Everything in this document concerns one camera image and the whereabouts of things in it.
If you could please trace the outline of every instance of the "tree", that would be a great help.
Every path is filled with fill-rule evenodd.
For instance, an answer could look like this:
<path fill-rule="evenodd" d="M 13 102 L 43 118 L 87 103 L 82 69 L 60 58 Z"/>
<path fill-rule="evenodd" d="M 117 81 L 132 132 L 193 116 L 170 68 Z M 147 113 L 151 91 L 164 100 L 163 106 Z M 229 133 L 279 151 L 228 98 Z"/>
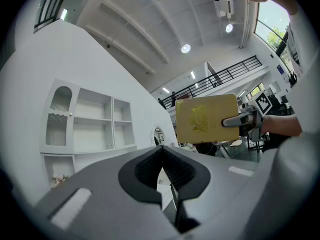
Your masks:
<path fill-rule="evenodd" d="M 285 32 L 281 32 L 276 26 L 273 28 L 273 31 L 276 32 L 280 37 L 285 35 Z M 274 32 L 269 33 L 269 35 L 266 37 L 266 41 L 269 45 L 277 49 L 281 43 L 281 38 L 279 38 L 279 36 L 277 36 Z"/>

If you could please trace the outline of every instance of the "yellow card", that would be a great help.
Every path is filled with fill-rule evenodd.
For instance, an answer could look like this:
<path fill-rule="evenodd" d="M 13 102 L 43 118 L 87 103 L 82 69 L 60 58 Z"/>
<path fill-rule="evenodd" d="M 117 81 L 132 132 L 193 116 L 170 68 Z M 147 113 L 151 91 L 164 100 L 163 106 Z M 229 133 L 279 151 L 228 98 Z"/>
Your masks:
<path fill-rule="evenodd" d="M 221 142 L 239 138 L 239 127 L 222 126 L 223 119 L 239 114 L 234 94 L 177 100 L 175 113 L 179 142 Z"/>

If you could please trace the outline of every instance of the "window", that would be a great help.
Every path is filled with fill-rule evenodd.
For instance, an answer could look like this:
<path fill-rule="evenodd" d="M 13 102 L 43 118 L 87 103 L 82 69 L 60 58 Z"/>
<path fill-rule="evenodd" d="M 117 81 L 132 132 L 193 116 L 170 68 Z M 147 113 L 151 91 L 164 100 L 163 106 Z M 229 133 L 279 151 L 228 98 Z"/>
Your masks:
<path fill-rule="evenodd" d="M 246 97 L 248 100 L 251 100 L 253 96 L 257 95 L 258 93 L 264 90 L 265 90 L 265 87 L 261 82 L 252 91 L 250 91 L 250 93 L 248 93 Z"/>
<path fill-rule="evenodd" d="M 289 23 L 289 15 L 280 5 L 271 0 L 259 3 L 254 32 L 275 51 L 286 65 L 288 72 L 293 70 L 287 48 Z"/>

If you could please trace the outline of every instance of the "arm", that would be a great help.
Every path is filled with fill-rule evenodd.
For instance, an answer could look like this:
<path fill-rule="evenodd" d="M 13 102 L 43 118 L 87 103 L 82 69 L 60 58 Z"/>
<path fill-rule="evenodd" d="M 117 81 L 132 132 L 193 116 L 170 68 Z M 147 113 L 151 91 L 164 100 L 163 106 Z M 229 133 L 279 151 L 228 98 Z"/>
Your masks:
<path fill-rule="evenodd" d="M 285 136 L 299 136 L 302 132 L 296 115 L 266 115 L 263 119 L 261 134 L 266 132 Z"/>

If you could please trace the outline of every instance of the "black railing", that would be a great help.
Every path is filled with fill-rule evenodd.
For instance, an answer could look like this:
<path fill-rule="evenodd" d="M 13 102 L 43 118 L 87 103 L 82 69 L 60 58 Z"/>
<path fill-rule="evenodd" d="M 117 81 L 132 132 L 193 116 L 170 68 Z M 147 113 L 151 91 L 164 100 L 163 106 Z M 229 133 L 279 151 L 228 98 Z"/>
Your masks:
<path fill-rule="evenodd" d="M 261 62 L 257 59 L 257 56 L 247 58 L 237 64 L 227 67 L 226 69 L 212 74 L 196 83 L 189 85 L 188 87 L 177 91 L 173 95 L 164 98 L 162 101 L 166 109 L 175 106 L 175 100 L 182 100 L 188 98 L 194 98 L 204 92 L 207 92 L 213 88 L 223 85 L 251 70 L 261 66 Z"/>
<path fill-rule="evenodd" d="M 39 14 L 35 29 L 40 29 L 54 22 L 58 18 L 60 7 L 64 0 L 42 0 L 39 7 Z"/>

